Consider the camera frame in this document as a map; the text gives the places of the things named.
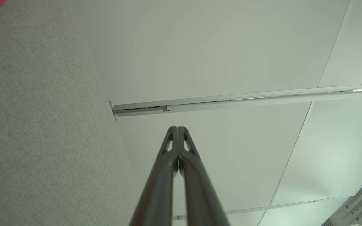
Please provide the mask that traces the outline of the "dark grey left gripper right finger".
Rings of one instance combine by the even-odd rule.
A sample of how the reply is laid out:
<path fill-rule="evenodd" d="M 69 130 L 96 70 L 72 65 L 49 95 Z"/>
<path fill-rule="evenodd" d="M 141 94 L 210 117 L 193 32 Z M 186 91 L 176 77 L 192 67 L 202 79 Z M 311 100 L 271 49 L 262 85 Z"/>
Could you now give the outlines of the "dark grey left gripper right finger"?
<path fill-rule="evenodd" d="M 230 226 L 197 148 L 185 127 L 178 127 L 180 169 L 185 180 L 187 225 Z"/>

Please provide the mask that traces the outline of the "white metal rail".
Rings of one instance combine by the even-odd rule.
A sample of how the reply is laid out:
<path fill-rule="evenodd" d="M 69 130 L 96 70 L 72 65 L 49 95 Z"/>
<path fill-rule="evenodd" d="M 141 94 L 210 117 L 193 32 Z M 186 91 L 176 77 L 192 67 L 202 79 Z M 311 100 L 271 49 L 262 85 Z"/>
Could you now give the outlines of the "white metal rail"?
<path fill-rule="evenodd" d="M 254 92 L 109 106 L 119 117 L 362 98 L 362 85 Z"/>

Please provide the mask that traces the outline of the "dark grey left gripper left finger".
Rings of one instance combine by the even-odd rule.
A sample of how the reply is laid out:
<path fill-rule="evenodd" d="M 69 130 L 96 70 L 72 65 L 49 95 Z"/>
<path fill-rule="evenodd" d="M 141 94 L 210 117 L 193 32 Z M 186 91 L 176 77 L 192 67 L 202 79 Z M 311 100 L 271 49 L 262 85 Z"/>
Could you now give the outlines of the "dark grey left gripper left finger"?
<path fill-rule="evenodd" d="M 130 226 L 172 226 L 173 178 L 178 171 L 178 128 L 170 127 L 153 164 Z"/>

